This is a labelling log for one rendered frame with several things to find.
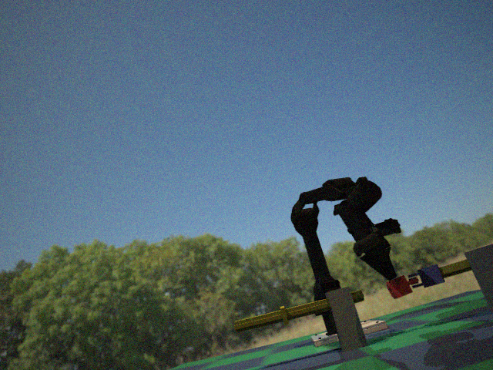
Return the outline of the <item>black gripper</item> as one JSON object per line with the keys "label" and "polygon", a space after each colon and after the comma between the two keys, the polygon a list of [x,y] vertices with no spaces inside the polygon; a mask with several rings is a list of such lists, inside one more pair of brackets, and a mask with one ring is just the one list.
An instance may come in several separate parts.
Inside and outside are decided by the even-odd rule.
{"label": "black gripper", "polygon": [[[354,252],[357,257],[367,263],[370,267],[376,270],[384,278],[389,281],[397,277],[392,266],[389,253],[391,250],[387,239],[381,238],[378,233],[372,234],[372,221],[367,215],[358,217],[347,225],[347,231],[353,236],[356,243],[354,244]],[[370,229],[371,227],[371,229]]]}

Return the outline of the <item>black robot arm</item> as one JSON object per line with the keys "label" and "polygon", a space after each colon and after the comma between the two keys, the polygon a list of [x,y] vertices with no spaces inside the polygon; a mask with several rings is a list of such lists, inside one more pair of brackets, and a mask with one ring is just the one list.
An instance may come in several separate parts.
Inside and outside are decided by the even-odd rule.
{"label": "black robot arm", "polygon": [[[382,198],[381,188],[369,181],[367,177],[359,177],[355,182],[350,177],[327,180],[322,187],[300,194],[291,213],[291,222],[304,239],[304,245],[315,276],[314,302],[327,299],[325,293],[340,289],[340,282],[334,280],[328,271],[327,262],[324,257],[318,236],[317,216],[319,209],[317,202],[343,200],[334,206],[334,216],[340,215],[347,226],[351,221],[366,215],[370,208]],[[304,209],[305,204],[314,204],[313,208]],[[398,234],[401,232],[397,220],[390,218],[371,225],[371,233],[378,233],[382,240],[385,235]],[[327,329],[326,335],[336,334],[336,328],[330,310],[315,313],[316,316],[323,315],[323,321]]]}

